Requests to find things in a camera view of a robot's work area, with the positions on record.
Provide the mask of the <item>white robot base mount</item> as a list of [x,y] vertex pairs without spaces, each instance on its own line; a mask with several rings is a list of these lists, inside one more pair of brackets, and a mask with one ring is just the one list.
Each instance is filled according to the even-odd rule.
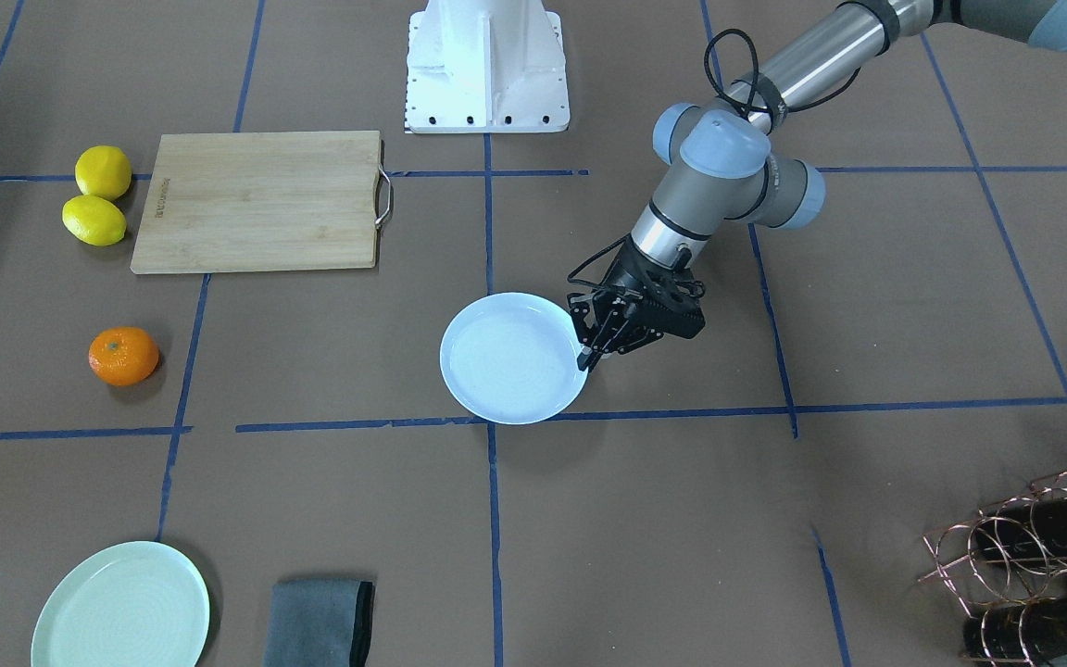
[[562,21],[542,1],[429,1],[410,14],[404,131],[564,132]]

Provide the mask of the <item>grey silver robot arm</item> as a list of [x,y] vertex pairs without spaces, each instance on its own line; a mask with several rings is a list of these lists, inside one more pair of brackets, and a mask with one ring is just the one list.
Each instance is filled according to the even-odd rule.
[[936,23],[1067,52],[1067,1],[843,1],[766,62],[750,49],[752,68],[712,85],[708,104],[676,104],[660,114],[653,147],[665,176],[611,245],[614,263],[601,282],[568,296],[580,371],[606,355],[702,330],[706,288],[692,268],[724,223],[796,229],[816,219],[824,178],[805,161],[776,155],[773,132],[844,92],[898,39]]

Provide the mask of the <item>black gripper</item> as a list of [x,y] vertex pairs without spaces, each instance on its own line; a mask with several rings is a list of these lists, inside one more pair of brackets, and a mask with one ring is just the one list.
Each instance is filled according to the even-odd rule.
[[[600,282],[580,277],[582,271],[611,252],[615,259]],[[582,345],[576,359],[580,371],[592,372],[606,355],[627,354],[666,336],[644,325],[641,304],[654,284],[644,282],[644,259],[627,244],[610,244],[568,274],[568,283],[587,288],[584,293],[568,293],[569,317]]]

